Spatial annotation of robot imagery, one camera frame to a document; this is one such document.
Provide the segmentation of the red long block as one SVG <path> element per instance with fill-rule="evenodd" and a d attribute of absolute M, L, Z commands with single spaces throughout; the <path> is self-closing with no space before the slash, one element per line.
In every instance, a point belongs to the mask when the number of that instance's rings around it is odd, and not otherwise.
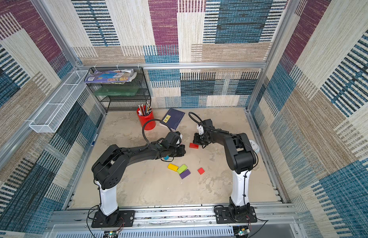
<path fill-rule="evenodd" d="M 194 144 L 194 143 L 190 143 L 190 148 L 198 149 L 199 145 Z"/>

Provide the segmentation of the purple block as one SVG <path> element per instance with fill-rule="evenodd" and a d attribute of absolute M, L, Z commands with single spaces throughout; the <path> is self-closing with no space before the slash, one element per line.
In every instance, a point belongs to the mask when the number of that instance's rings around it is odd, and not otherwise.
<path fill-rule="evenodd" d="M 180 173 L 180 177 L 181 179 L 186 178 L 187 176 L 189 176 L 191 174 L 189 169 L 186 169 L 185 171 L 183 171 L 182 173 Z"/>

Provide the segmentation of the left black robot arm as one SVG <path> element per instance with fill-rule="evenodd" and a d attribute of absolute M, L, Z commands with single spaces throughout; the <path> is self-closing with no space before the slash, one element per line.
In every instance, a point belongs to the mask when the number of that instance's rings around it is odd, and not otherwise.
<path fill-rule="evenodd" d="M 102 214 L 108 217 L 118 210 L 116 188 L 128 166 L 146 160 L 159 160 L 166 156 L 183 157 L 186 151 L 181 142 L 182 135 L 177 131 L 169 132 L 165 138 L 145 146 L 109 146 L 91 169 L 94 183 L 99 187 L 99 210 Z"/>

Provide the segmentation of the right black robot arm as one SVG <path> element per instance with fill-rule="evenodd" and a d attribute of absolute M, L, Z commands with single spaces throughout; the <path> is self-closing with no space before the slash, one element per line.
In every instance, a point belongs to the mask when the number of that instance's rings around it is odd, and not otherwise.
<path fill-rule="evenodd" d="M 194 135 L 194 144 L 206 147 L 217 143 L 224 147 L 227 164 L 232 171 L 232 193 L 230 207 L 248 210 L 249 178 L 253 168 L 258 164 L 258 156 L 253 150 L 245 133 L 234 134 L 213 126 L 212 120 L 204 120 L 197 124 L 198 132 Z"/>

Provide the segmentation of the yellow block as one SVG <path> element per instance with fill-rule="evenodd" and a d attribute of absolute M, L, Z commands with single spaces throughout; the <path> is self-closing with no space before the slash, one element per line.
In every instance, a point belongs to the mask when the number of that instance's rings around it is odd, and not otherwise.
<path fill-rule="evenodd" d="M 172 170 L 172 171 L 175 171 L 175 172 L 177 172 L 178 169 L 179 169 L 178 166 L 176 166 L 174 164 L 171 164 L 171 163 L 168 164 L 167 168 L 170 169 L 170 170 Z"/>

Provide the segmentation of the dark blue notebook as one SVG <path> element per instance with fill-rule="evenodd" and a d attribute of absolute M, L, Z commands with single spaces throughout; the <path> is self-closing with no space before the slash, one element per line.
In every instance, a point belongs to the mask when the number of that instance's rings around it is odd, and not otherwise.
<path fill-rule="evenodd" d="M 170 127 L 170 129 L 172 129 L 173 131 L 176 131 L 182 119 L 184 118 L 184 115 L 185 115 L 185 112 L 171 108 L 165 114 L 162 121 L 165 124 L 167 124 Z"/>

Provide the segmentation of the red ribbed pencil cup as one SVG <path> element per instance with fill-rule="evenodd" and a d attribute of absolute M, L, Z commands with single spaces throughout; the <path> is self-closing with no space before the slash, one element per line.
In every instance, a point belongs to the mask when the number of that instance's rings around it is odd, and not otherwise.
<path fill-rule="evenodd" d="M 138 115 L 138 118 L 139 118 L 139 121 L 140 121 L 140 124 L 141 126 L 144 126 L 148 121 L 154 119 L 154 114 L 153 114 L 153 111 L 151 111 L 148 115 L 146 116 L 143 116 L 142 115 L 142 111 L 138 108 L 137 109 L 137 115 Z M 154 128 L 156 127 L 156 122 L 155 121 L 152 121 L 150 123 L 148 123 L 146 126 L 145 126 L 145 130 L 146 131 L 151 131 L 153 130 Z"/>

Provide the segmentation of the small red cube block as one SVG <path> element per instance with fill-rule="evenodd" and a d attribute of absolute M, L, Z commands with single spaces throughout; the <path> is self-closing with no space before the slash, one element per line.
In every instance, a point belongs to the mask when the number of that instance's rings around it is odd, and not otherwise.
<path fill-rule="evenodd" d="M 199 172 L 200 175 L 202 175 L 205 172 L 203 168 L 199 168 L 197 171 Z"/>

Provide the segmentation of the pencils in cup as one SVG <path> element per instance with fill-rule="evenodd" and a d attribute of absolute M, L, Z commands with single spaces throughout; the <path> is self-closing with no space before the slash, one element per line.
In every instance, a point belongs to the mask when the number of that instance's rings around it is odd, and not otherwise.
<path fill-rule="evenodd" d="M 152 113 L 151 105 L 149 102 L 138 106 L 139 116 L 149 116 Z"/>

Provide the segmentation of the black mesh shelf rack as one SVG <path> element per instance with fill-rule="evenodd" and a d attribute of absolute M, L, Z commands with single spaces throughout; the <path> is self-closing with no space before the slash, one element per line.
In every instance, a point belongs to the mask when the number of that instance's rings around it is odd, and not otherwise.
<path fill-rule="evenodd" d="M 142 67 L 92 67 L 85 76 L 105 111 L 133 111 L 151 103 L 151 92 Z"/>

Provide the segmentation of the colourful magazine on rack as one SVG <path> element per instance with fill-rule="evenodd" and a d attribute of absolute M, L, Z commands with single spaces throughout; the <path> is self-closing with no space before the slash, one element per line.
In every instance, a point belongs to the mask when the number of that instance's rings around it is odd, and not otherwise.
<path fill-rule="evenodd" d="M 89 73 L 84 83 L 86 84 L 124 84 L 132 82 L 137 76 L 137 72 L 133 69 L 118 69 L 107 71 L 94 71 Z"/>

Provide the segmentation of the green folder in rack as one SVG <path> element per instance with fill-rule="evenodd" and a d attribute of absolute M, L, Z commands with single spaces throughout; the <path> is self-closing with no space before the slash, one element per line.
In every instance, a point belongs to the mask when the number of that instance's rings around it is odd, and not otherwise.
<path fill-rule="evenodd" d="M 130 87 L 101 87 L 94 92 L 96 96 L 134 96 L 139 88 Z"/>

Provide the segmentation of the blue pen by wall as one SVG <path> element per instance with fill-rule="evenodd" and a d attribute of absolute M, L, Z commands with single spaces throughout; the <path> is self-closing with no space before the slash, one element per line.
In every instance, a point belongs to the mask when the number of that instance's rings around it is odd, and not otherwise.
<path fill-rule="evenodd" d="M 95 137 L 94 137 L 94 139 L 93 139 L 93 141 L 91 143 L 91 146 L 94 146 L 95 145 L 95 142 L 97 140 L 97 137 L 98 137 L 98 134 L 95 135 Z"/>

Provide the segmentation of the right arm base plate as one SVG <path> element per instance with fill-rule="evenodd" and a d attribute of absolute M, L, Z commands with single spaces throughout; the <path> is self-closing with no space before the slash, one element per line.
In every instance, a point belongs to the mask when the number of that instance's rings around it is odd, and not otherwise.
<path fill-rule="evenodd" d="M 228 207 L 216 205 L 213 207 L 217 224 L 228 223 L 256 223 L 257 217 L 255 209 L 252 206 L 234 207 L 230 204 Z"/>

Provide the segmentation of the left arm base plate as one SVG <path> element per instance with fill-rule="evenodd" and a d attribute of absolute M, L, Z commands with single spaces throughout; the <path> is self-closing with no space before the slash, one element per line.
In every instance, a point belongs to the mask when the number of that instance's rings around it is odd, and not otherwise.
<path fill-rule="evenodd" d="M 134 210 L 116 210 L 109 216 L 103 214 L 99 209 L 92 221 L 92 228 L 119 228 L 119 227 L 132 227 L 134 222 L 135 211 Z"/>

